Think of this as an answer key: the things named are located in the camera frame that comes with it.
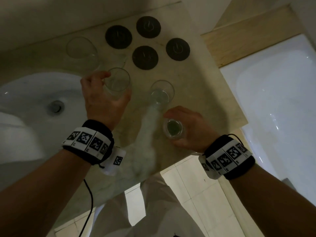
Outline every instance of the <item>pants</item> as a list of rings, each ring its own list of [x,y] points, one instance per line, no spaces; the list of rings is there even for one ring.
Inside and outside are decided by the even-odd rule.
[[[160,173],[142,182],[140,189],[146,217],[132,227],[128,220],[125,194],[121,193],[108,200],[103,208],[96,208],[90,236],[153,236],[157,233],[158,236],[173,236],[176,232],[181,233],[181,237],[204,236]]]

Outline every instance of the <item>black cord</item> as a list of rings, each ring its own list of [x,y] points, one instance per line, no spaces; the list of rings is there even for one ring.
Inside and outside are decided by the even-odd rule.
[[[230,136],[230,135],[235,136],[235,137],[239,140],[239,142],[240,142],[242,145],[244,145],[244,144],[242,143],[242,141],[239,139],[239,137],[238,137],[238,136],[236,136],[235,134],[228,134],[228,136]]]
[[[90,193],[90,196],[91,196],[91,210],[90,210],[90,213],[89,213],[89,215],[88,215],[88,218],[87,218],[86,222],[84,223],[84,226],[82,227],[82,230],[81,230],[81,232],[80,232],[79,237],[81,237],[81,235],[82,235],[82,233],[83,233],[83,231],[84,231],[84,228],[86,227],[86,224],[88,223],[88,220],[89,220],[89,218],[90,218],[90,215],[91,215],[92,209],[93,209],[93,196],[92,196],[92,192],[91,192],[91,190],[90,190],[90,188],[89,188],[89,186],[88,186],[88,184],[87,184],[87,182],[86,182],[86,179],[83,179],[83,182],[86,184],[86,187],[87,187],[87,189],[88,189],[88,191],[89,191],[89,193]]]

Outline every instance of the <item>marble countertop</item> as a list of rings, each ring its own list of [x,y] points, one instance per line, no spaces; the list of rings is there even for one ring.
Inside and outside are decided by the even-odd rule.
[[[155,17],[161,24],[161,33],[154,39],[143,38],[136,31],[136,22],[144,15]],[[131,31],[133,41],[129,47],[116,50],[105,42],[105,32],[112,25],[122,25]],[[154,117],[157,119],[156,124],[150,126],[150,141],[146,142],[144,138],[140,138],[141,125],[145,128],[145,119],[153,115],[148,112],[147,93],[156,80],[166,79],[175,88],[174,99],[168,108],[183,105],[198,111],[222,134],[247,124],[242,110],[182,3],[1,53],[0,85],[37,72],[60,71],[85,75],[84,71],[73,70],[65,63],[65,46],[75,36],[84,36],[94,44],[104,70],[124,67],[132,79],[132,99],[113,132],[116,143],[127,149],[128,154],[116,176],[105,176],[96,166],[89,171],[86,180],[93,193],[95,206],[103,204],[107,199],[145,180],[150,174],[161,171],[190,154],[190,151],[172,146],[164,136],[161,128],[162,117],[159,114]],[[177,37],[184,39],[191,49],[190,56],[181,62],[170,59],[165,51],[166,43]],[[132,62],[133,51],[141,45],[153,47],[159,55],[159,62],[152,70],[138,69]],[[90,201],[89,192],[82,184],[55,226],[89,210]]]

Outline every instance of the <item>sink basin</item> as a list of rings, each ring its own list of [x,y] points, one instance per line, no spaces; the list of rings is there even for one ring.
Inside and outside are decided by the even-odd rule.
[[[87,119],[80,79],[67,73],[36,73],[0,87],[0,111],[19,117],[30,127],[44,152],[37,160],[0,165],[0,190],[54,155]]]

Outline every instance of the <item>hand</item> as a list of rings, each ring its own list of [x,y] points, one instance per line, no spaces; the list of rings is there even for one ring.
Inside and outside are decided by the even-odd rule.
[[[220,135],[207,124],[200,113],[191,111],[182,106],[168,110],[163,117],[178,120],[185,127],[183,139],[171,140],[175,146],[204,153],[204,151],[220,137]]]
[[[107,71],[95,72],[82,78],[80,83],[88,119],[99,121],[113,131],[131,100],[132,92],[128,89],[120,99],[113,100],[103,91],[103,79],[110,75]]]

